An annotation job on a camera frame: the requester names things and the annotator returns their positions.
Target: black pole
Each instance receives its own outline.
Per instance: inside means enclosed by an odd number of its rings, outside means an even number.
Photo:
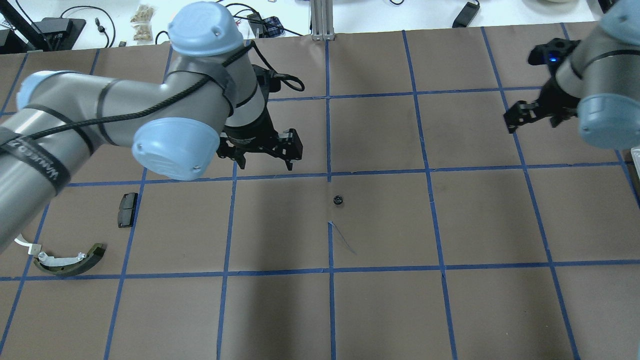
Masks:
[[[41,34],[34,29],[30,23],[18,13],[18,11],[9,3],[8,0],[0,0],[0,13],[4,18],[15,26],[16,30],[39,50],[49,51],[49,46]]]

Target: white floor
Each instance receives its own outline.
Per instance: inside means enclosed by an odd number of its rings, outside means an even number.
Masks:
[[[277,16],[285,28],[301,34],[309,33],[309,2],[304,0],[240,0],[257,9],[263,17]],[[57,17],[71,6],[93,5],[105,9],[116,25],[115,46],[121,40],[130,45],[145,45],[149,42],[133,41],[133,30],[129,23],[131,15],[140,3],[157,8],[152,19],[154,36],[166,30],[166,24],[191,0],[22,0],[20,4],[35,21],[43,17]],[[235,2],[224,0],[223,4]],[[336,33],[365,33],[412,29],[450,28],[453,20],[467,0],[405,0],[394,6],[388,0],[334,0],[334,26]],[[481,9],[472,26],[500,26],[514,24],[544,24],[552,22],[580,22],[599,20],[602,11],[597,0],[571,0],[569,3],[552,3],[548,0],[480,0]],[[233,6],[236,13],[241,6]],[[113,33],[106,16],[97,10],[84,9],[69,12],[68,17],[84,18],[87,25],[74,49],[93,49],[104,46],[106,39],[98,33],[93,19],[98,17]],[[246,29],[246,22],[241,24]]]

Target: light blue joint cap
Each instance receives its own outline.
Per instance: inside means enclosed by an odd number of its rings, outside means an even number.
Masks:
[[[218,3],[183,7],[168,26],[173,49],[186,56],[214,56],[236,49],[243,36],[231,13]]]
[[[220,146],[209,125],[165,117],[142,125],[133,136],[133,157],[147,169],[175,180],[195,180],[207,170]]]
[[[50,78],[55,74],[60,74],[61,72],[74,72],[74,71],[45,70],[45,71],[34,72],[33,74],[27,76],[27,78],[22,82],[20,86],[20,91],[18,91],[18,94],[15,96],[15,102],[16,102],[16,105],[18,106],[18,110],[24,109],[24,107],[29,104],[29,101],[31,101],[31,95],[33,95],[33,92],[36,90],[36,88],[41,82],[45,81],[46,79]]]
[[[619,1],[602,17],[600,26],[612,37],[640,46],[640,1]]]
[[[640,145],[640,102],[618,94],[585,97],[578,105],[580,136],[603,149]]]

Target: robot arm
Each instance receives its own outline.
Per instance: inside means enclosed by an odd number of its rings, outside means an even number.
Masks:
[[[583,41],[553,39],[537,46],[531,65],[547,64],[552,77],[538,100],[518,101],[504,114],[509,133],[551,117],[572,116],[589,144],[629,149],[640,144],[640,1],[621,0]]]
[[[212,157],[244,168],[244,153],[302,157],[294,129],[278,134],[268,95],[299,79],[252,65],[228,10],[183,8],[168,26],[179,54],[161,85],[38,72],[17,95],[20,111],[0,126],[0,252],[105,143],[131,147],[149,170],[178,180],[200,177]]]

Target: metal post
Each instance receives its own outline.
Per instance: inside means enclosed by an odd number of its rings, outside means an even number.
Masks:
[[[333,40],[333,0],[311,0],[311,38]]]
[[[0,0],[0,13],[2,13],[5,19],[11,22],[11,24],[20,31],[31,45],[35,46],[39,50],[49,51],[49,45],[44,40],[44,37],[39,34],[30,23],[24,20],[8,0]]]

